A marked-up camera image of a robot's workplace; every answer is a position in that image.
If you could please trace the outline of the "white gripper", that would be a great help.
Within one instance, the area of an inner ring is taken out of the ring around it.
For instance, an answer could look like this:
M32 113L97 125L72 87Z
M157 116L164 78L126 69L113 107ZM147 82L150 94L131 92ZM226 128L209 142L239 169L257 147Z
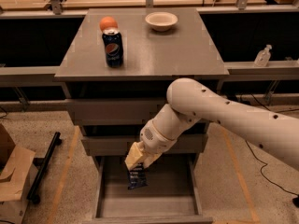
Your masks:
M168 151L177 142L177 138L165 137L154 126L152 119L142 128L140 140L142 142L133 142L125 158L125 164L129 171L142 162L145 169L149 168L161 157L161 153Z

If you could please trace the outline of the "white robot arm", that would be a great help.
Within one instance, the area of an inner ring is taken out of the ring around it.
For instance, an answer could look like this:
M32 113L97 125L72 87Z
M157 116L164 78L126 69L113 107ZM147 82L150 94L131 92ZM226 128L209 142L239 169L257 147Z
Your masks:
M132 144L125 159L128 170L139 163L149 167L200 119L220 124L299 169L299 119L229 101L190 78L173 81L166 98L167 103L141 130L140 140Z

